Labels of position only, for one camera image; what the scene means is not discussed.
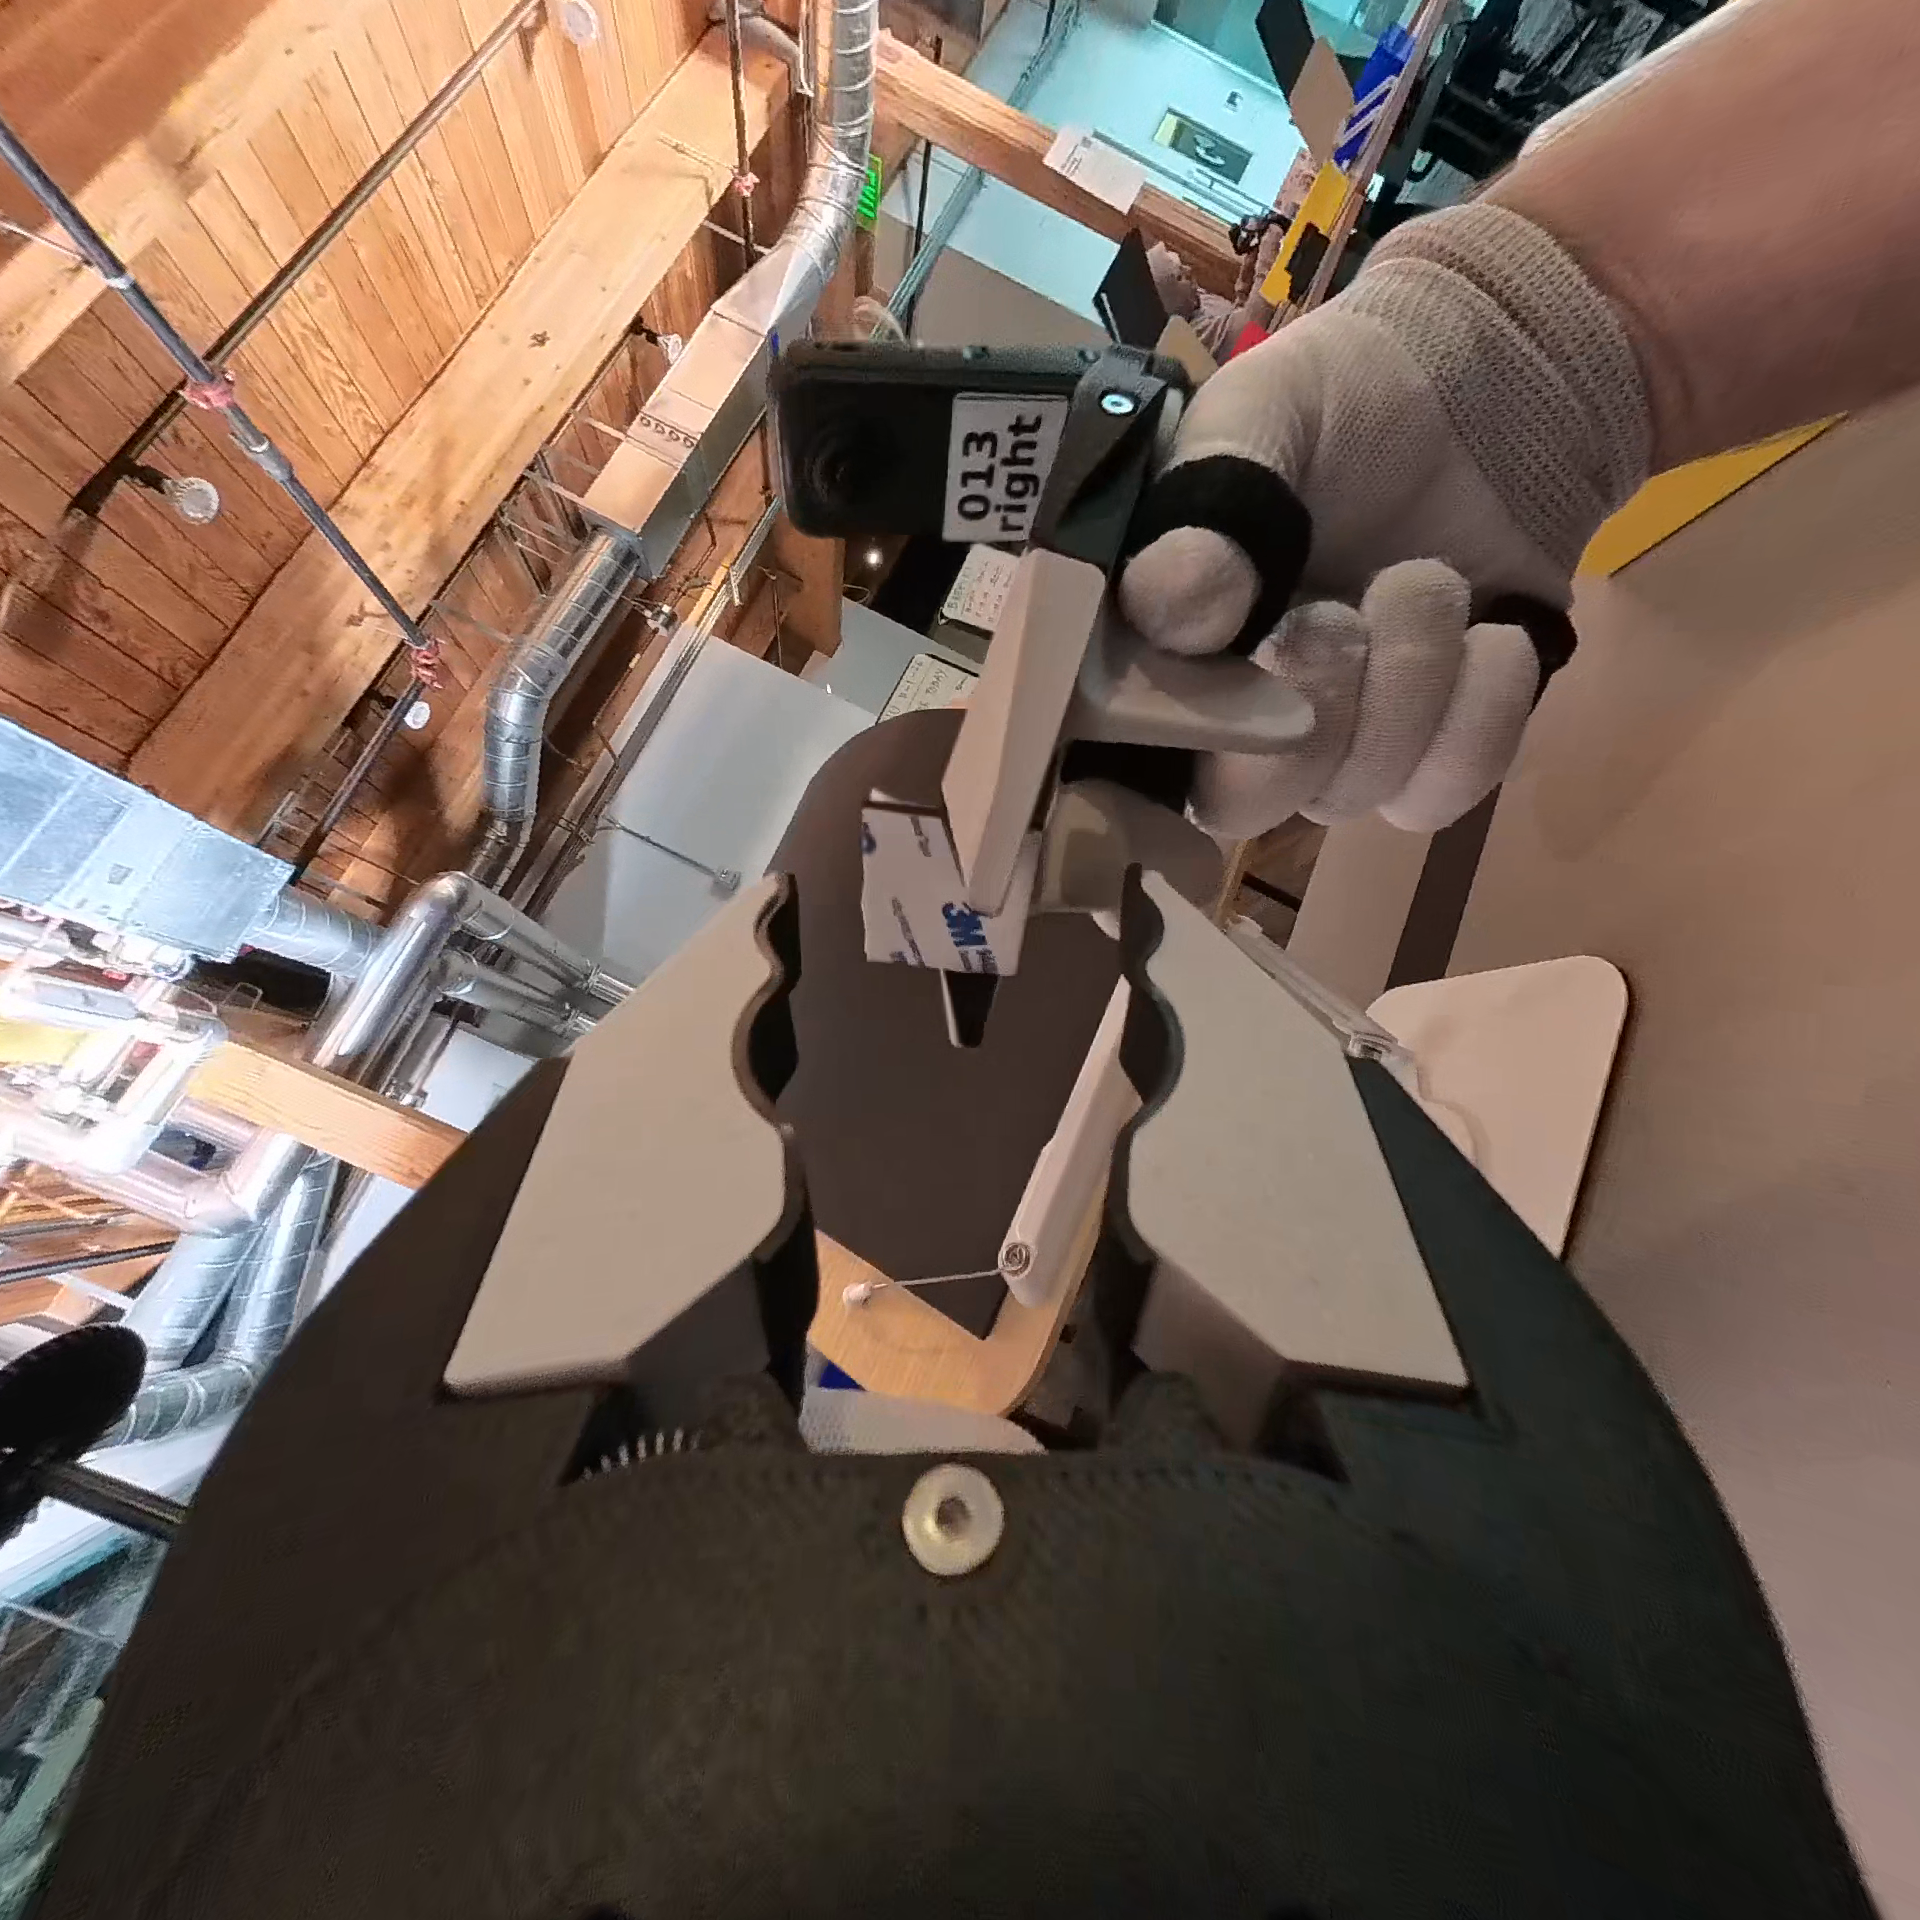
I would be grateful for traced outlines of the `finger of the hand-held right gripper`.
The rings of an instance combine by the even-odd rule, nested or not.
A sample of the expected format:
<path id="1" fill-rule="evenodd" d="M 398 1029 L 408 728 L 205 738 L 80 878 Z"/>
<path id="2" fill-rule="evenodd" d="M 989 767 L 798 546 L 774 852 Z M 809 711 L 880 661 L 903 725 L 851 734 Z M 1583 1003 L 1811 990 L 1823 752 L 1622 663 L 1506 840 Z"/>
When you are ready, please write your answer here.
<path id="1" fill-rule="evenodd" d="M 1024 840 L 1046 820 L 1066 717 L 1107 597 L 1107 574 L 1031 546 L 1016 566 L 989 663 L 944 767 L 944 816 L 965 900 L 998 914 Z"/>

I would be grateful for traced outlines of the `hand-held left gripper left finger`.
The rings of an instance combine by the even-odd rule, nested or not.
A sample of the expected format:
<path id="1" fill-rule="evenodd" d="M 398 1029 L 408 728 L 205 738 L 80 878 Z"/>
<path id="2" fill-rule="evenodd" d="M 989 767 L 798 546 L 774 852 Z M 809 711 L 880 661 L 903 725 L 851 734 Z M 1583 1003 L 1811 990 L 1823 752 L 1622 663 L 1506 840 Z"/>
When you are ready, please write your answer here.
<path id="1" fill-rule="evenodd" d="M 574 1044 L 448 1391 L 802 1391 L 819 1260 L 777 1109 L 801 974 L 801 892 L 774 874 Z"/>

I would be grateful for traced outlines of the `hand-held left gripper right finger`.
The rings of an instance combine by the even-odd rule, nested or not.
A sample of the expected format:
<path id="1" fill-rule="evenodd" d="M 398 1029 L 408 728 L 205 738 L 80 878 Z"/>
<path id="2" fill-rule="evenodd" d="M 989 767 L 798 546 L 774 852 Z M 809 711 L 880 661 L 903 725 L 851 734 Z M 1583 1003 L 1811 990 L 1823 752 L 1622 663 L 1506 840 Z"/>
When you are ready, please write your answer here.
<path id="1" fill-rule="evenodd" d="M 1360 1098 L 1373 1031 L 1169 879 L 1128 882 L 1121 941 L 1141 1112 L 1111 1230 L 1145 1264 L 1121 1346 L 1186 1375 L 1231 1438 L 1264 1438 L 1313 1384 L 1462 1402 L 1470 1370 Z"/>

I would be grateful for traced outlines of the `white adhesive tape piece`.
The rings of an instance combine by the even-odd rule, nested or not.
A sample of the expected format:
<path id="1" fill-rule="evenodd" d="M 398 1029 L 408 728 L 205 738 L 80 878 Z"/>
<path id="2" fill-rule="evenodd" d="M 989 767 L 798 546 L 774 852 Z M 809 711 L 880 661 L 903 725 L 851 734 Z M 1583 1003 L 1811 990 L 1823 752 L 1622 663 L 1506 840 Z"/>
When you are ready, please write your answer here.
<path id="1" fill-rule="evenodd" d="M 949 1043 L 986 1040 L 998 988 L 1019 968 L 1034 911 L 1041 837 L 1030 834 L 998 907 L 971 900 L 947 816 L 873 790 L 859 810 L 859 909 L 866 959 L 929 972 Z"/>

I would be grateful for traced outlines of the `person's right forearm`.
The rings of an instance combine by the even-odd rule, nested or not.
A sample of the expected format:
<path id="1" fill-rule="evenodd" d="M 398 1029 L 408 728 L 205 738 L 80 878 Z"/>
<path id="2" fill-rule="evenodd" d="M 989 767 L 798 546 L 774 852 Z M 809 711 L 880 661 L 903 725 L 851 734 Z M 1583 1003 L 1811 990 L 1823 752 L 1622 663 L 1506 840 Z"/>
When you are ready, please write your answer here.
<path id="1" fill-rule="evenodd" d="M 1919 379 L 1919 4 L 1729 4 L 1483 192 L 1639 366 L 1647 477 Z"/>

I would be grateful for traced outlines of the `person's right hand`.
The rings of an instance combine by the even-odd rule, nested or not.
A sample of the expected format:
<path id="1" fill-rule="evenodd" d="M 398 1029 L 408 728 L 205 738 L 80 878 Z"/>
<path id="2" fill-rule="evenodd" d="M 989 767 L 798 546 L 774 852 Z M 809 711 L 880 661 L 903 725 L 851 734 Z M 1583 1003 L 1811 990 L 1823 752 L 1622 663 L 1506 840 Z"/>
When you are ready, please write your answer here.
<path id="1" fill-rule="evenodd" d="M 1121 574 L 1169 655 L 1248 655 L 1313 708 L 1273 754 L 1201 754 L 1231 839 L 1304 816 L 1443 829 L 1494 792 L 1573 655 L 1573 574 L 1648 477 L 1619 312 L 1544 226 L 1478 198 L 1191 399 Z"/>

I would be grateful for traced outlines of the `white mounting plate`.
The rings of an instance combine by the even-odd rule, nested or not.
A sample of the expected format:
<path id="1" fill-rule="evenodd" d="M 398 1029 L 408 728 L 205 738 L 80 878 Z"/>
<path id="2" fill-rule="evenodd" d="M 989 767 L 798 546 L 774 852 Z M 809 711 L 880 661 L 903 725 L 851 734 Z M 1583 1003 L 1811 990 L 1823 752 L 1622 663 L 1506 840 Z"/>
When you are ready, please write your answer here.
<path id="1" fill-rule="evenodd" d="M 1551 1254 L 1566 1252 L 1631 995 L 1599 955 L 1384 991 L 1367 1016 L 1425 1112 Z"/>

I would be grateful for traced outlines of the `black-topped plywood board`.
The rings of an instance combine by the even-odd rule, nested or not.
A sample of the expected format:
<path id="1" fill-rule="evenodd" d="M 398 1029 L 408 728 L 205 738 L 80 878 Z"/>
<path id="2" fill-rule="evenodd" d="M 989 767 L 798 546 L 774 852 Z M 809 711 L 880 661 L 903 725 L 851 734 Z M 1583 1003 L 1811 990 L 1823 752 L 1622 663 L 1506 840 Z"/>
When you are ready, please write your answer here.
<path id="1" fill-rule="evenodd" d="M 801 892 L 801 1066 L 779 1115 L 801 1141 L 823 1254 L 814 1346 L 872 1391 L 1010 1415 L 1066 1309 L 993 1284 L 1005 1235 L 1121 981 L 1113 934 L 1038 917 L 986 1040 L 949 1043 L 933 974 L 866 959 L 859 810 L 937 803 L 963 712 L 866 726 L 809 781 L 775 852 Z"/>

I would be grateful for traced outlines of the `white board panel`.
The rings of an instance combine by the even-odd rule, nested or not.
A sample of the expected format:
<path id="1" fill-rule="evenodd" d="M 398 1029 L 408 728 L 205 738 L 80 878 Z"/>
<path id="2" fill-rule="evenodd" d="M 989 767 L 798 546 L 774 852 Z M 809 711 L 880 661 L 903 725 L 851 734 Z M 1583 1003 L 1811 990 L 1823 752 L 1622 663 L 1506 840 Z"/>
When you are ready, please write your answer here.
<path id="1" fill-rule="evenodd" d="M 845 604 L 835 655 L 792 674 L 709 640 L 670 691 L 643 696 L 641 740 L 587 804 L 534 917 L 639 982 L 775 854 L 826 760 L 882 715 L 943 706 L 986 653 L 965 631 L 921 636 Z"/>

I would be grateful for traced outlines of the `silver insulated pipe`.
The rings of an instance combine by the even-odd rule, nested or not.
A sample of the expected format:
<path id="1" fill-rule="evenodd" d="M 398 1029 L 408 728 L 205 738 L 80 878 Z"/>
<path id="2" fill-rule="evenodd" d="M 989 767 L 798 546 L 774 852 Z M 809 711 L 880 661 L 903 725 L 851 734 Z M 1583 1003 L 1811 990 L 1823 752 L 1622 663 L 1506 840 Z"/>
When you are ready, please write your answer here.
<path id="1" fill-rule="evenodd" d="M 309 1157 L 264 1223 L 177 1244 L 121 1322 L 146 1372 L 101 1448 L 224 1422 L 254 1396 L 293 1330 L 337 1179 L 337 1159 Z"/>
<path id="2" fill-rule="evenodd" d="M 305 1062 L 365 1084 L 443 1003 L 576 1040 L 637 990 L 467 874 L 416 888 L 345 978 L 345 995 L 305 1044 Z"/>

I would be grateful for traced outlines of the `white paper sign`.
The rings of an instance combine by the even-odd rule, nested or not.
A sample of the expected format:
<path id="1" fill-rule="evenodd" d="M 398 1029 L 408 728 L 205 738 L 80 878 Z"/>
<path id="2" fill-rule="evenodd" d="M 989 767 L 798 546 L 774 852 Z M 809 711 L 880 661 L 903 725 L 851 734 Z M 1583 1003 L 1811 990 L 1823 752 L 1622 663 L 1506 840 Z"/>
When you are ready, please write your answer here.
<path id="1" fill-rule="evenodd" d="M 1145 167 L 1141 160 L 1090 127 L 1059 127 L 1048 147 L 1046 165 L 1053 173 L 1123 218 L 1135 213 L 1145 187 Z"/>

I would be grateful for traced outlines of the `yellow panel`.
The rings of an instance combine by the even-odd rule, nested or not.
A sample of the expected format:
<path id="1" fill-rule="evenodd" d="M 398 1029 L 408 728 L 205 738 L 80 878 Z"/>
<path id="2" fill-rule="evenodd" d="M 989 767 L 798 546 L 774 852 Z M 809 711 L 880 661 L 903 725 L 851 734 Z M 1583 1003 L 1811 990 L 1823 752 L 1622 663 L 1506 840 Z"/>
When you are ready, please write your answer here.
<path id="1" fill-rule="evenodd" d="M 1831 431 L 1839 420 L 1843 415 L 1824 415 L 1765 442 L 1653 476 L 1639 494 L 1599 528 L 1576 566 L 1576 579 L 1614 579 L 1622 568 L 1705 519 L 1725 501 Z"/>

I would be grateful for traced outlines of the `metal conduit pipe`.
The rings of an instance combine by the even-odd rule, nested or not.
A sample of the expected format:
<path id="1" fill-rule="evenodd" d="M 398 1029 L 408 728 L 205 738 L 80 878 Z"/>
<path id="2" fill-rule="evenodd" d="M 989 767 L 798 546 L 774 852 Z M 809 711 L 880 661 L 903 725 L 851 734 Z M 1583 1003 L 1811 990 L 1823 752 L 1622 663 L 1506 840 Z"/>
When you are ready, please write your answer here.
<path id="1" fill-rule="evenodd" d="M 338 556 L 366 594 L 374 597 L 377 611 L 394 623 L 398 642 L 411 661 L 419 685 L 437 688 L 442 683 L 440 644 L 419 629 L 415 618 L 408 614 L 397 592 L 377 576 L 361 548 L 312 494 L 287 451 L 242 406 L 233 379 L 198 352 L 178 326 L 166 318 L 145 283 L 134 274 L 131 264 L 106 243 L 106 236 L 96 228 L 87 213 L 42 167 L 40 158 L 9 120 L 3 123 L 3 160 L 56 222 L 65 239 L 78 251 L 78 260 L 87 264 L 106 288 L 121 296 L 136 320 L 169 354 L 181 372 L 178 392 L 185 405 L 205 413 L 224 415 L 231 442 L 240 445 L 251 464 L 269 474 L 270 480 L 288 494 L 288 499 L 293 499 L 299 515 Z"/>

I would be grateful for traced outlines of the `silver air duct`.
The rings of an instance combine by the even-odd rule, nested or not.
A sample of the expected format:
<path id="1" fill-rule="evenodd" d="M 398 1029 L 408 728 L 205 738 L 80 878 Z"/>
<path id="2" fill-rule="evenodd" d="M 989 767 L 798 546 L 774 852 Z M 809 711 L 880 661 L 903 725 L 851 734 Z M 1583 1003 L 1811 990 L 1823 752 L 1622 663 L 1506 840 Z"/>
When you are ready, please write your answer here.
<path id="1" fill-rule="evenodd" d="M 873 136 L 879 7 L 811 4 L 809 30 L 811 136 L 797 206 L 616 431 L 582 499 L 591 538 L 487 693 L 474 878 L 506 879 L 526 851 L 552 703 L 633 589 L 664 579 L 765 415 L 777 350 L 806 343 L 849 246 Z"/>

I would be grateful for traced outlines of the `foil-wrapped rectangular duct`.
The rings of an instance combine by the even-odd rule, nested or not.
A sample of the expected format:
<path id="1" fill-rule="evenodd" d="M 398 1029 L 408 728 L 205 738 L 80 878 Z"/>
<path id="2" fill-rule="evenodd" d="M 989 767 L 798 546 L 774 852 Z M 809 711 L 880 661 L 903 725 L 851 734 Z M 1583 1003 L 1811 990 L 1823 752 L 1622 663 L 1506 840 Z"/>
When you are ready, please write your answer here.
<path id="1" fill-rule="evenodd" d="M 3 898 L 96 932 L 230 959 L 288 862 L 3 722 Z"/>

